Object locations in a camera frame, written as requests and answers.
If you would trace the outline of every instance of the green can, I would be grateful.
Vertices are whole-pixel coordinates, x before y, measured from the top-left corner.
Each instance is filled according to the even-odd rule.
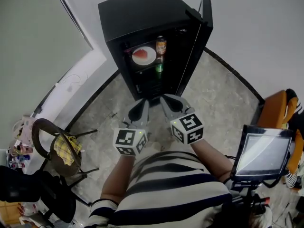
[[[156,65],[155,70],[158,73],[162,72],[163,71],[163,63],[160,63],[160,64]]]

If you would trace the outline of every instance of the chair leg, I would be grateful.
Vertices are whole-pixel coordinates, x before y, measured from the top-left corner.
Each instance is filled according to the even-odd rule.
[[[91,172],[94,172],[94,171],[98,171],[99,170],[99,168],[95,168],[95,169],[92,169],[92,170],[90,170],[90,171],[80,171],[80,172],[78,172],[78,174],[79,175],[87,175],[87,174],[89,174],[89,173],[91,173]]]
[[[40,171],[43,171],[43,169],[45,168],[45,166],[47,165],[48,159],[45,159],[41,165],[41,167],[39,168]]]
[[[55,226],[52,224],[51,221],[49,221],[48,219],[50,218],[51,214],[53,213],[50,209],[45,213],[42,214],[41,211],[38,210],[39,215],[42,217],[42,219],[52,228],[54,228]]]
[[[63,176],[60,176],[60,180],[63,186],[67,186],[66,179]]]
[[[98,131],[98,130],[95,129],[95,130],[92,130],[92,131],[89,131],[89,132],[76,134],[76,135],[74,135],[74,137],[78,138],[78,137],[80,137],[80,136],[88,135],[88,134],[91,134],[91,133],[96,133],[97,131]]]
[[[73,192],[72,192],[72,194],[73,194],[74,198],[75,198],[77,201],[81,202],[82,204],[86,205],[87,207],[91,207],[92,203],[87,203],[87,202],[83,201],[80,197],[78,197],[78,196],[77,196],[75,193],[73,193]]]
[[[69,185],[68,187],[71,189],[72,187],[76,186],[78,183],[80,183],[81,181],[83,181],[84,179],[86,179],[87,176],[83,175],[81,178],[79,178],[77,181],[73,182],[71,185]]]

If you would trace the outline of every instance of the mini fridge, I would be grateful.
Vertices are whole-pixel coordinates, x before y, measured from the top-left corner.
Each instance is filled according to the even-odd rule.
[[[135,100],[181,96],[213,29],[210,0],[107,0],[98,4],[106,44]]]

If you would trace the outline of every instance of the orange chair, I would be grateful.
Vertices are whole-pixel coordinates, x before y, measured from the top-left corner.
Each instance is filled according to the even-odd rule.
[[[293,116],[298,102],[298,97],[293,97],[287,102],[287,94],[282,90],[265,99],[265,104],[257,122],[258,127],[282,128]],[[295,174],[302,156],[303,138],[299,130],[295,133],[295,148],[290,157],[287,169]]]

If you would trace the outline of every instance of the black chair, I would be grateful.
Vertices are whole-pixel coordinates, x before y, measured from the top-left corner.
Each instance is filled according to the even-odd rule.
[[[40,143],[40,139],[39,139],[40,130],[45,131],[45,132],[55,136],[55,138],[52,141],[52,144],[50,146],[50,152],[47,152],[42,147],[42,145]],[[73,135],[73,136],[77,138],[77,137],[84,136],[84,135],[91,134],[91,133],[95,133],[95,132],[97,132],[97,130],[93,130],[93,131],[89,131],[89,132],[86,132],[86,133],[81,133],[81,134],[77,134],[77,135]],[[64,162],[63,162],[63,159],[60,156],[58,156],[57,152],[54,150],[55,141],[59,136],[63,137],[63,139],[65,140],[65,142],[66,142],[67,146],[69,147],[69,149],[72,153],[72,156],[74,158],[74,161],[73,161],[72,165],[70,165],[70,166],[65,165]],[[37,119],[33,123],[32,139],[33,139],[33,144],[34,144],[35,149],[37,150],[37,152],[42,157],[44,157],[46,160],[51,162],[52,167],[55,169],[55,171],[61,177],[72,177],[72,176],[75,176],[77,174],[81,175],[80,179],[78,179],[76,182],[74,182],[73,184],[71,184],[69,186],[70,188],[72,188],[73,186],[77,185],[82,180],[87,178],[87,174],[89,174],[93,171],[97,171],[97,170],[99,170],[99,168],[95,168],[95,169],[90,170],[90,171],[82,171],[81,170],[81,152],[76,154],[74,148],[72,147],[70,141],[66,138],[66,136],[72,136],[72,135],[65,132],[61,128],[57,127],[55,124],[53,124],[52,122],[50,122],[47,119],[40,118],[40,119]],[[81,199],[78,199],[78,200],[85,205],[89,205]]]
[[[49,208],[42,215],[43,219],[53,227],[48,220],[54,213],[63,222],[70,223],[76,210],[77,196],[65,183],[64,178],[53,177],[47,171],[37,171],[26,175],[5,166],[0,166],[0,200],[6,202],[37,202],[39,198]]]

